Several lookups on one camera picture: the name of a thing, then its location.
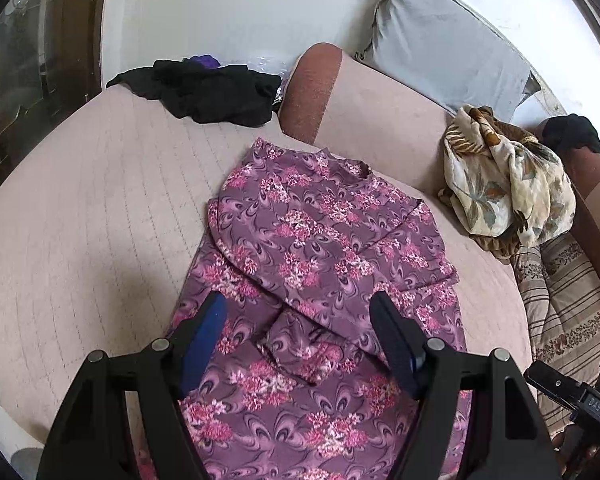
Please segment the beige floral blanket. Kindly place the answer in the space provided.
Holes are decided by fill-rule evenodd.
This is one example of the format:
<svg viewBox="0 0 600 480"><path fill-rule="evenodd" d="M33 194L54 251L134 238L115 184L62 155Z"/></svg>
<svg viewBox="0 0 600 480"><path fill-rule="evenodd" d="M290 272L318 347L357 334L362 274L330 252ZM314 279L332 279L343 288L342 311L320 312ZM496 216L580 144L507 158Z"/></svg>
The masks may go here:
<svg viewBox="0 0 600 480"><path fill-rule="evenodd" d="M577 210L560 158L487 106L463 105L442 136L438 193L480 248L500 260L570 231Z"/></svg>

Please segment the wooden glass wardrobe door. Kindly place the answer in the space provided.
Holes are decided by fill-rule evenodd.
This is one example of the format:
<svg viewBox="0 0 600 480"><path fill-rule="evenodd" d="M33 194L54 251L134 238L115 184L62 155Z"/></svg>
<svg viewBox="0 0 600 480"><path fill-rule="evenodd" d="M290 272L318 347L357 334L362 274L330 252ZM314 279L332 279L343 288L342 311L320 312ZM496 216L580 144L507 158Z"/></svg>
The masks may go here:
<svg viewBox="0 0 600 480"><path fill-rule="evenodd" d="M0 0L0 185L100 91L104 0Z"/></svg>

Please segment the pink bolster headrest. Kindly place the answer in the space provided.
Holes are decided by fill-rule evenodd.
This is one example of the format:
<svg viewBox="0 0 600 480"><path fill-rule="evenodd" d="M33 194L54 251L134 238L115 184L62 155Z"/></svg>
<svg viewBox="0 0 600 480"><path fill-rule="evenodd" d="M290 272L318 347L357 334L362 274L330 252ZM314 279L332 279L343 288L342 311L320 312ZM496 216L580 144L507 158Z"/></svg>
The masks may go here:
<svg viewBox="0 0 600 480"><path fill-rule="evenodd" d="M441 139L451 115L333 44L300 56L278 120L287 136L361 159L425 194L445 186Z"/></svg>

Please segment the person's jeans legs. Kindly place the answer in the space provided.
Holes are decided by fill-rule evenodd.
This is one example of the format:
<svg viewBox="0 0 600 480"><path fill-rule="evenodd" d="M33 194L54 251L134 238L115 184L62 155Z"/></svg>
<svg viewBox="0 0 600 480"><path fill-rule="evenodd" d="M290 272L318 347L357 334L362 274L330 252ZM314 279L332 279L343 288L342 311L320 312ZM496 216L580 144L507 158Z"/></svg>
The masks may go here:
<svg viewBox="0 0 600 480"><path fill-rule="evenodd" d="M9 463L22 480L35 480L42 454L42 448L20 448L12 454Z"/></svg>

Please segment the purple floral long-sleeve shirt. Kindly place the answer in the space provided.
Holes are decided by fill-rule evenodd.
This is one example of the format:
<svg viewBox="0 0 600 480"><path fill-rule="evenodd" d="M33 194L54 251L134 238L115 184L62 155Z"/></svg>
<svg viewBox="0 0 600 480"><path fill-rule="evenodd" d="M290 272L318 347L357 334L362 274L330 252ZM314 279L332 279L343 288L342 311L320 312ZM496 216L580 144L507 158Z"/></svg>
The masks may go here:
<svg viewBox="0 0 600 480"><path fill-rule="evenodd" d="M466 347L434 215L364 162L257 140L208 201L173 322L226 320L180 409L213 479L383 479L416 414L370 324L385 292Z"/></svg>

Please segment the grey pillow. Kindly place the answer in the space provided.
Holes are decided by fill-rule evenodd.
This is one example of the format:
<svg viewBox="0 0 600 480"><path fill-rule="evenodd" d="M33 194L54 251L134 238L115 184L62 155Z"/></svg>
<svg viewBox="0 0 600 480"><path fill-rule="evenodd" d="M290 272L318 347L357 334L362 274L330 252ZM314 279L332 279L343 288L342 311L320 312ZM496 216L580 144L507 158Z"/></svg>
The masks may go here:
<svg viewBox="0 0 600 480"><path fill-rule="evenodd" d="M541 89L522 54L460 0L380 0L356 58L451 114L485 105L509 120Z"/></svg>

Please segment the black garment on bed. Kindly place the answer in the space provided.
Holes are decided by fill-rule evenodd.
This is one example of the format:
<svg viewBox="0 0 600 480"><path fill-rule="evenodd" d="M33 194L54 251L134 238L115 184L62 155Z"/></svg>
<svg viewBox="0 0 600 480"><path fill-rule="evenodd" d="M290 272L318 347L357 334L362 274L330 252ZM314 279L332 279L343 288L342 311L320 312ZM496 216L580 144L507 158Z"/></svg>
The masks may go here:
<svg viewBox="0 0 600 480"><path fill-rule="evenodd" d="M114 76L107 86L121 84L140 98L158 101L178 119L259 128L271 120L282 83L281 76L245 65L209 68L186 58L158 60L151 66L127 70Z"/></svg>

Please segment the striped beige quilt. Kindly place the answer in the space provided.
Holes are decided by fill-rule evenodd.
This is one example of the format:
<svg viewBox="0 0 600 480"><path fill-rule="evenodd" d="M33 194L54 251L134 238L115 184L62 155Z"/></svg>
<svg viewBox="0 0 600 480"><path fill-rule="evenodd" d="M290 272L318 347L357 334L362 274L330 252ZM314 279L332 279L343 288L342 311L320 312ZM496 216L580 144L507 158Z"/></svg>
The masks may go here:
<svg viewBox="0 0 600 480"><path fill-rule="evenodd" d="M532 359L578 382L600 376L600 278L569 233L510 259L526 309Z"/></svg>

